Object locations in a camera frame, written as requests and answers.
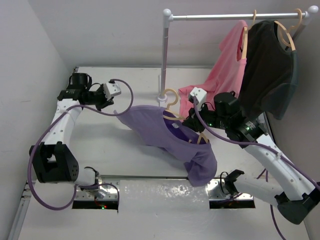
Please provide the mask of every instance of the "rack pole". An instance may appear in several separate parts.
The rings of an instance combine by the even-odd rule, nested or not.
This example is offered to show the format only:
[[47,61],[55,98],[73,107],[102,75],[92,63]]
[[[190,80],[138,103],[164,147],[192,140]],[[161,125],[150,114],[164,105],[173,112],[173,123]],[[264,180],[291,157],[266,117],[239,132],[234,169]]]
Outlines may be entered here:
[[[318,12],[317,6],[311,6],[308,11],[302,13],[302,24],[296,30],[292,39],[295,40],[301,34],[303,29],[308,25],[314,15]],[[208,20],[251,20],[254,15],[251,14],[215,14],[215,15],[177,15],[174,16],[169,9],[163,10],[163,37],[162,37],[162,62],[160,75],[159,101],[165,101],[167,96],[163,94],[166,88],[166,69],[167,69],[167,53],[168,53],[168,37],[170,22],[173,21],[208,21]],[[256,15],[257,20],[262,19],[298,19],[297,12],[290,13],[259,13]]]

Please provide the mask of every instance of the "white table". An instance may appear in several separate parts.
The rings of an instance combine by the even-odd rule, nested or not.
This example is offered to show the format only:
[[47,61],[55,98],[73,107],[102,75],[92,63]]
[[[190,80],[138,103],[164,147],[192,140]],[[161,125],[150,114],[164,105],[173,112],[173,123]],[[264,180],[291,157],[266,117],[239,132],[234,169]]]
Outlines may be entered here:
[[[109,79],[127,81],[134,92],[134,105],[159,105],[159,68],[80,67],[79,73],[92,76],[93,82]],[[167,88],[203,83],[210,69],[168,68]],[[130,102],[124,85],[115,104],[104,111],[121,112]],[[179,104],[172,107],[179,111]],[[226,136],[224,131],[215,130]],[[240,169],[257,176],[263,167],[238,145],[223,142],[204,132],[210,139],[218,161],[217,173]],[[91,166],[103,175],[186,176],[182,163],[157,148],[145,146],[139,137],[115,117],[84,110],[74,127],[70,149],[80,166]],[[72,196],[69,184],[40,184],[35,188],[49,204],[62,206]],[[33,239],[163,239],[163,240],[277,240],[269,205],[255,198],[254,209],[211,209],[209,211],[130,211],[71,209],[51,211],[31,199],[20,240]],[[288,240],[307,240],[304,223],[293,225],[275,210],[276,219]]]

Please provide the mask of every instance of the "hanging clothes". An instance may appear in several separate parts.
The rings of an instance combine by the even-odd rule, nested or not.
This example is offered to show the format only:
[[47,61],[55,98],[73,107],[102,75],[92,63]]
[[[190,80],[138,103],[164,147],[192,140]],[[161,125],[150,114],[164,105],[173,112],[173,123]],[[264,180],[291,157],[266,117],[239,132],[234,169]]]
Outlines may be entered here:
[[[137,132],[146,145],[166,150],[182,161],[192,186],[206,185],[217,173],[217,160],[210,142],[194,144],[199,135],[183,126],[179,120],[165,120],[164,114],[175,117],[166,112],[164,107],[138,105],[132,106],[128,112],[117,118]],[[178,131],[169,129],[168,124]]]
[[214,96],[224,92],[235,92],[238,97],[246,67],[246,58],[241,59],[244,27],[248,27],[244,20],[240,20],[220,43],[221,55],[214,64],[204,84],[190,85],[179,89],[180,115],[187,117],[193,104],[189,102],[189,93],[194,87],[207,92],[206,102],[214,105]]
[[297,51],[285,51],[274,20],[256,23],[248,33],[247,64],[239,101],[245,115],[263,112],[281,120],[298,86]]

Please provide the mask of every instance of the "pink shirt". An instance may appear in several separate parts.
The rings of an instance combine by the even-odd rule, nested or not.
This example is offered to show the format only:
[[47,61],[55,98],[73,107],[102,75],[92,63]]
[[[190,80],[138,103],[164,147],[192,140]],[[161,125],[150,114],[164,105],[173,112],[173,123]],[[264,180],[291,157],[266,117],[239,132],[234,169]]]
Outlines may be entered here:
[[193,107],[193,104],[188,101],[188,96],[194,87],[207,91],[206,102],[212,104],[214,104],[214,96],[219,93],[234,91],[235,97],[239,96],[247,63],[246,58],[241,59],[243,30],[247,26],[244,20],[239,20],[220,43],[221,55],[203,84],[190,85],[179,89],[181,97],[180,114],[182,116],[187,117],[189,109]]

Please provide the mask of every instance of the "gray wall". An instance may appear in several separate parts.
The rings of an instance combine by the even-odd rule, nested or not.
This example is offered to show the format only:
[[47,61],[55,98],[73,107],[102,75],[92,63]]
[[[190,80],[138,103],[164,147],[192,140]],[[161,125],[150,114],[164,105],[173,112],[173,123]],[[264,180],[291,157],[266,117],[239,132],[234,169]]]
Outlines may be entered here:
[[[286,0],[282,9],[307,9],[319,0]],[[299,57],[299,87],[281,121],[271,120],[277,144],[290,159],[320,181],[320,14],[295,41]],[[320,205],[305,224],[312,240],[320,239]]]
[[[174,15],[277,12],[279,0],[29,0],[69,67],[161,63],[162,11]],[[212,65],[228,21],[174,22],[168,64]]]
[[27,0],[0,1],[0,240],[27,179],[29,148],[51,122],[69,72]]

